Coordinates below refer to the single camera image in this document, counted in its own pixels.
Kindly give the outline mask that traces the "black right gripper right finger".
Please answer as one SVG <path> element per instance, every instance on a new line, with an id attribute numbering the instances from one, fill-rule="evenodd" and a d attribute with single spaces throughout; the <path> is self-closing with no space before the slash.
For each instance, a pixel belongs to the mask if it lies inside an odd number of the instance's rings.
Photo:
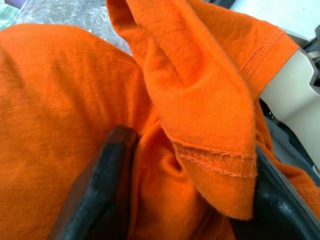
<path id="1" fill-rule="evenodd" d="M 257 178 L 250 220 L 230 218 L 237 240 L 318 240 L 320 222 L 290 181 L 256 148 Z"/>

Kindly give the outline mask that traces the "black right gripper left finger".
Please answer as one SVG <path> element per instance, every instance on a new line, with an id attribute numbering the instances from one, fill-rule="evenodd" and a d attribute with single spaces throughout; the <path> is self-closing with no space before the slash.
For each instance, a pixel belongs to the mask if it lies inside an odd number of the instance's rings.
<path id="1" fill-rule="evenodd" d="M 137 132 L 124 125 L 105 137 L 97 156 L 73 182 L 49 240 L 125 240 Z"/>

